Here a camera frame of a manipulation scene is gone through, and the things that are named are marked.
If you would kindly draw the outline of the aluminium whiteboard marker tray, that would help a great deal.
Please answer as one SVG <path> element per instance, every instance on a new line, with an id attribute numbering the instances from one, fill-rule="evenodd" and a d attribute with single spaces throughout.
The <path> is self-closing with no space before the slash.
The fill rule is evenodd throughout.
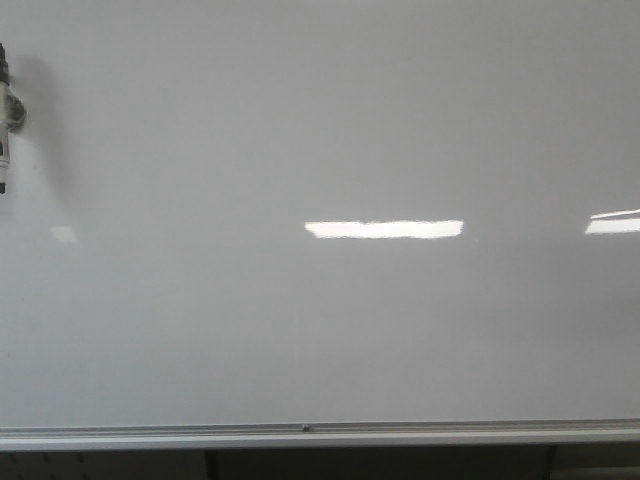
<path id="1" fill-rule="evenodd" d="M 3 452 L 637 442 L 638 419 L 3 428 Z"/>

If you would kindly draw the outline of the white taped whiteboard marker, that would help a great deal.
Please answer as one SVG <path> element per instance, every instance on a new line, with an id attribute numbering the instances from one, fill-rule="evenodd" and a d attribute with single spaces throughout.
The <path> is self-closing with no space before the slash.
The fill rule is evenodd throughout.
<path id="1" fill-rule="evenodd" d="M 9 135 L 21 129 L 26 118 L 22 101 L 11 90 L 11 78 L 4 45 L 1 45 L 1 194 L 6 193 L 8 170 L 11 164 Z"/>

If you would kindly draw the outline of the large white whiteboard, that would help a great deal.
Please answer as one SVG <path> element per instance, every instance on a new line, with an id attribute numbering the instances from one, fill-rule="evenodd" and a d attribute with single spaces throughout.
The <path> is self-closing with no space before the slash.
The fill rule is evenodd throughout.
<path id="1" fill-rule="evenodd" d="M 631 419 L 635 1 L 5 1 L 5 428 Z"/>

